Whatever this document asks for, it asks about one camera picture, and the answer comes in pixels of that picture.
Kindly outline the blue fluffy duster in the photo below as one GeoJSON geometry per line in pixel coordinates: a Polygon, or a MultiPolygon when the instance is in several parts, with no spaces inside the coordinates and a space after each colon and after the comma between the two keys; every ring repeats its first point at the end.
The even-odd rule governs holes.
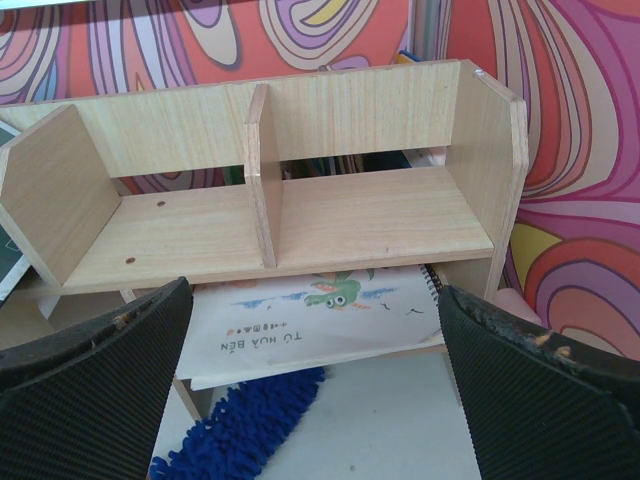
{"type": "Polygon", "coordinates": [[[325,370],[315,367],[241,382],[196,422],[181,448],[155,457],[152,479],[254,479],[316,400],[325,370]]]}

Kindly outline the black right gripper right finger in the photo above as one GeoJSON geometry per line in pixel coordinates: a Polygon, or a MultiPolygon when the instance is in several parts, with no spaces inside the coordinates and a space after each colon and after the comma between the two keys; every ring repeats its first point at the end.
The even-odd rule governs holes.
{"type": "Polygon", "coordinates": [[[451,285],[439,317],[482,478],[638,478],[638,361],[451,285]]]}

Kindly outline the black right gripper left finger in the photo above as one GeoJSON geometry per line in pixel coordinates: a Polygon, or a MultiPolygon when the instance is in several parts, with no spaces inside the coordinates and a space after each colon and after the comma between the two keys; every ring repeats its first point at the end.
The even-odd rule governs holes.
{"type": "Polygon", "coordinates": [[[145,478],[192,308],[180,277],[3,350],[2,478],[145,478]]]}

